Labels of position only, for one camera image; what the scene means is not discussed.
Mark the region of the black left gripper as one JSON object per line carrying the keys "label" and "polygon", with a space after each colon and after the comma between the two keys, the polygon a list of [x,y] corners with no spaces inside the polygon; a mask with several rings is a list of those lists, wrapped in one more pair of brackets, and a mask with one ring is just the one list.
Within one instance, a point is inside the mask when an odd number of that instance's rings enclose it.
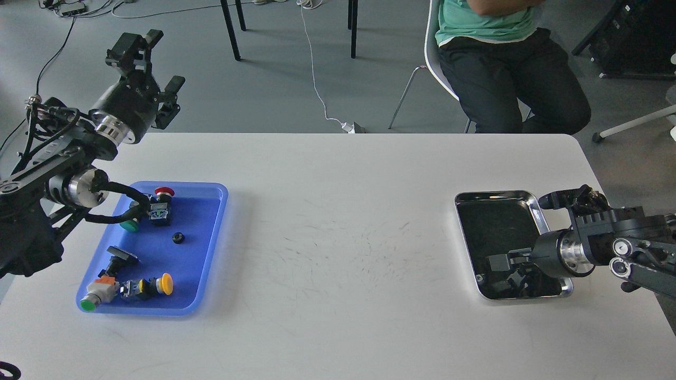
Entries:
{"label": "black left gripper", "polygon": [[120,80],[102,94],[89,117],[95,132],[114,144],[137,144],[151,127],[166,129],[181,110],[178,92],[185,77],[174,75],[159,92],[152,75],[151,51],[163,36],[161,30],[145,36],[124,32],[107,51],[105,63],[120,72]]}

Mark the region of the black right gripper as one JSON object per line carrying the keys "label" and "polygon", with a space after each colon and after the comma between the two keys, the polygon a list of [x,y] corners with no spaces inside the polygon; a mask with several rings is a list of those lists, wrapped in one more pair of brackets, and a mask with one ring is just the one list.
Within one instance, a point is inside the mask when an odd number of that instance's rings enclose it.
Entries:
{"label": "black right gripper", "polygon": [[596,267],[573,230],[539,236],[530,255],[500,253],[488,256],[487,262],[492,272],[512,272],[507,278],[507,296],[548,296],[545,274],[552,278],[586,277]]}

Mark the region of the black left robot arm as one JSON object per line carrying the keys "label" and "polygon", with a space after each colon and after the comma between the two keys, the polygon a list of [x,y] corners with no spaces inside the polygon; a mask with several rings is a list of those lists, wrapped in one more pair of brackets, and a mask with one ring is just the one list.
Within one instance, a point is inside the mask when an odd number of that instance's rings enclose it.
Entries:
{"label": "black left robot arm", "polygon": [[29,277],[61,261],[63,240],[80,221],[117,224],[147,214],[147,196],[92,164],[113,160],[120,144],[137,144],[150,128],[178,115],[180,75],[160,89],[152,75],[152,48],[163,32],[125,32],[106,64],[120,72],[88,113],[58,99],[27,103],[27,148],[2,180],[2,275]]}

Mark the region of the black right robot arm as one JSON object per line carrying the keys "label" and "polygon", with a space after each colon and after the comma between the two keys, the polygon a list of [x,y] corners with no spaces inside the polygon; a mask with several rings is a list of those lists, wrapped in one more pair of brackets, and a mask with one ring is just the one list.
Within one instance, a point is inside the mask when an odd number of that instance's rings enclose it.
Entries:
{"label": "black right robot arm", "polygon": [[491,255],[490,269],[535,265],[551,278],[586,277],[606,265],[622,280],[621,289],[644,288],[674,299],[674,215],[644,214],[642,207],[613,208],[588,185],[539,198],[546,210],[565,208],[567,229],[538,236],[530,248]]}

